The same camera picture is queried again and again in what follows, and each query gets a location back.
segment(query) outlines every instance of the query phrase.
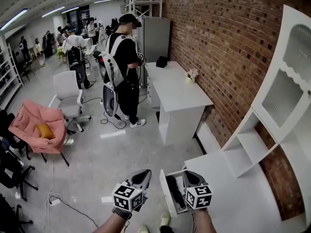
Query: pink chair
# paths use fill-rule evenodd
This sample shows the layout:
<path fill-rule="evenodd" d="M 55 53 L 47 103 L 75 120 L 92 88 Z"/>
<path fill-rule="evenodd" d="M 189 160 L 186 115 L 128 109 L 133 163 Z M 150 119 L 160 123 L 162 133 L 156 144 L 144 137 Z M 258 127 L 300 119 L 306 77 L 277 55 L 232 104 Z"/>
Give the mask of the pink chair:
<path fill-rule="evenodd" d="M 41 138 L 37 124 L 46 123 L 55 136 L 54 139 Z M 63 143 L 66 137 L 65 119 L 61 109 L 54 109 L 24 100 L 17 117 L 9 126 L 9 131 L 18 138 L 27 142 L 32 150 L 41 153 L 61 154 L 67 166 L 69 163 L 62 154 Z"/>

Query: ceiling light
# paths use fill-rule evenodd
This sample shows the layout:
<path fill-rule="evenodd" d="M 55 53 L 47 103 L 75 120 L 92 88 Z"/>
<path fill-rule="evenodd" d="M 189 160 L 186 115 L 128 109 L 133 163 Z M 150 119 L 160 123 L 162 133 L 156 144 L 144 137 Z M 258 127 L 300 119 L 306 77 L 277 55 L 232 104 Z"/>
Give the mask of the ceiling light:
<path fill-rule="evenodd" d="M 64 8 L 64 7 L 58 8 L 58 9 L 56 9 L 56 10 L 52 10 L 52 11 L 50 11 L 50 12 L 44 14 L 42 17 L 45 17 L 45 16 L 47 16 L 47 15 L 49 15 L 49 14 L 52 14 L 52 13 L 55 12 L 55 11 L 58 11 L 58 10 L 63 9 L 63 8 Z"/>
<path fill-rule="evenodd" d="M 62 12 L 62 14 L 63 14 L 63 13 L 66 13 L 66 12 L 68 12 L 68 11 L 71 11 L 71 10 L 76 10 L 76 9 L 79 9 L 79 7 L 75 7 L 75 8 L 69 9 L 69 10 L 65 10 L 65 11 Z"/>
<path fill-rule="evenodd" d="M 17 18 L 19 18 L 22 14 L 26 13 L 28 9 L 23 9 L 18 14 L 16 14 L 11 20 L 9 20 L 0 30 L 4 30 L 7 26 L 9 26 L 12 22 L 14 22 Z"/>
<path fill-rule="evenodd" d="M 94 3 L 98 3 L 98 2 L 107 2 L 107 1 L 113 1 L 113 0 L 103 0 L 103 1 L 97 1 L 97 2 L 94 2 Z"/>

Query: person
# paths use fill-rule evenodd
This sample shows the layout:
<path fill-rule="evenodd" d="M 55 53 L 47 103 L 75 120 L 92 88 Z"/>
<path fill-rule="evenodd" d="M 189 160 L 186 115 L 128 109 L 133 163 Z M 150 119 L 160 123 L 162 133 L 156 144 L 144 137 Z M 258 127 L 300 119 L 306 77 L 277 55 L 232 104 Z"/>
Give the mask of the person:
<path fill-rule="evenodd" d="M 46 44 L 47 44 L 46 45 L 46 56 L 47 58 L 50 58 L 53 56 L 53 50 L 52 50 L 52 43 L 51 43 L 52 35 L 49 30 L 47 31 L 45 38 L 46 38 Z"/>
<path fill-rule="evenodd" d="M 86 29 L 87 29 L 87 35 L 88 37 L 92 38 L 92 45 L 97 44 L 98 37 L 95 32 L 95 26 L 94 26 L 94 18 L 91 17 L 86 24 Z"/>
<path fill-rule="evenodd" d="M 61 33 L 62 27 L 59 26 L 57 28 L 57 30 L 58 30 L 58 34 L 56 36 L 56 41 L 58 42 L 58 45 L 61 47 L 61 46 L 63 46 L 63 42 L 64 42 L 64 38 L 63 38 L 62 33 Z"/>
<path fill-rule="evenodd" d="M 75 35 L 76 28 L 73 26 L 68 27 L 67 34 L 68 37 L 64 41 L 64 46 L 63 46 L 63 52 L 66 53 L 67 51 L 71 50 L 72 47 L 77 47 L 77 48 L 84 48 L 86 46 L 85 40 L 82 38 L 82 36 Z M 85 60 L 81 61 L 84 72 L 86 71 L 86 63 Z M 87 75 L 85 75 L 86 78 L 84 80 L 84 88 L 89 89 L 91 86 L 93 86 L 93 83 L 90 83 L 87 79 Z"/>
<path fill-rule="evenodd" d="M 44 61 L 45 61 L 45 56 L 44 56 L 44 53 L 43 53 L 43 50 L 41 48 L 41 45 L 39 43 L 39 39 L 36 38 L 35 39 L 35 51 L 37 52 L 38 54 L 38 58 L 39 58 L 39 64 L 42 66 L 42 67 L 45 67 L 45 64 L 44 64 Z"/>
<path fill-rule="evenodd" d="M 120 35 L 129 35 L 136 28 L 137 20 L 135 16 L 132 14 L 123 15 L 120 18 L 118 29 L 107 39 L 107 41 L 109 40 L 109 52 L 111 52 L 115 40 Z M 135 42 L 132 39 L 124 39 L 119 44 L 114 59 L 124 77 L 124 81 L 116 87 L 116 91 L 118 93 L 120 108 L 125 115 L 125 120 L 130 120 L 131 128 L 143 126 L 146 120 L 137 118 L 139 83 L 136 68 L 141 63 L 137 57 Z"/>
<path fill-rule="evenodd" d="M 112 214 L 111 217 L 94 233 L 120 233 L 127 222 L 123 217 Z M 171 216 L 168 212 L 161 215 L 159 233 L 174 233 L 170 227 Z M 195 227 L 197 233 L 216 233 L 212 220 L 206 209 L 195 210 Z M 140 226 L 138 233 L 149 233 L 147 226 Z"/>
<path fill-rule="evenodd" d="M 21 51 L 22 51 L 22 53 L 23 53 L 24 60 L 25 60 L 26 62 L 30 61 L 30 56 L 29 56 L 27 41 L 24 39 L 23 36 L 21 37 L 20 44 L 23 44 L 23 48 L 22 48 Z"/>
<path fill-rule="evenodd" d="M 67 21 L 66 26 L 64 27 L 64 30 L 68 30 L 68 28 L 71 26 L 71 22 Z"/>

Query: desk drawer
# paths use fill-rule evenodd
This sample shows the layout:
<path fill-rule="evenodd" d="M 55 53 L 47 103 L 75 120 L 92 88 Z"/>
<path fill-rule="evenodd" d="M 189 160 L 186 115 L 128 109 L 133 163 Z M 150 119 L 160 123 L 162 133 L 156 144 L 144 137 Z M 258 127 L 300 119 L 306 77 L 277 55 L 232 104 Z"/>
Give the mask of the desk drawer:
<path fill-rule="evenodd" d="M 186 169 L 183 169 L 181 171 L 178 172 L 174 172 L 174 173 L 169 173 L 167 175 L 165 175 L 164 171 L 161 169 L 160 171 L 160 182 L 161 182 L 161 186 L 163 189 L 163 193 L 164 193 L 164 197 L 167 203 L 167 206 L 169 208 L 169 212 L 171 214 L 171 217 L 177 217 L 177 214 L 183 213 L 183 212 L 187 212 L 189 210 L 188 208 L 188 204 L 185 202 L 185 192 L 184 192 L 184 181 L 183 181 L 183 173 L 184 171 L 186 171 Z M 180 205 L 174 200 L 168 183 L 166 181 L 166 178 L 168 176 L 173 176 L 176 179 L 176 183 L 177 183 L 177 187 L 178 190 L 181 192 L 183 199 L 184 199 L 184 203 L 186 205 L 185 209 L 181 209 L 180 210 Z"/>

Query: white wall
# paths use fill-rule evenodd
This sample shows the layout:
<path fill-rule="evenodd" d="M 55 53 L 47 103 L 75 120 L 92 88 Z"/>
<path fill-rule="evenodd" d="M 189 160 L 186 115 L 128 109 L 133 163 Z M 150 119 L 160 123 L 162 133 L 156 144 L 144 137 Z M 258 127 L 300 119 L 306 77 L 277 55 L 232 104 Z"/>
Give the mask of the white wall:
<path fill-rule="evenodd" d="M 25 30 L 19 32 L 16 36 L 9 37 L 6 41 L 7 43 L 10 43 L 12 50 L 14 50 L 19 46 L 20 38 L 24 36 L 27 41 L 28 48 L 32 48 L 35 45 L 36 38 L 39 38 L 39 42 L 42 45 L 42 37 L 46 34 L 47 30 L 51 33 L 55 33 L 52 16 L 40 18 L 27 24 Z"/>
<path fill-rule="evenodd" d="M 61 26 L 62 28 L 64 27 L 62 16 L 61 15 L 53 16 L 53 24 L 54 24 L 54 33 L 55 33 L 55 38 L 56 38 L 58 34 L 57 28 L 59 26 Z"/>
<path fill-rule="evenodd" d="M 104 27 L 111 25 L 111 19 L 119 19 L 123 16 L 120 9 L 122 4 L 125 4 L 125 0 L 91 3 L 89 5 L 90 17 L 96 17 L 97 21 L 95 22 L 101 20 Z"/>

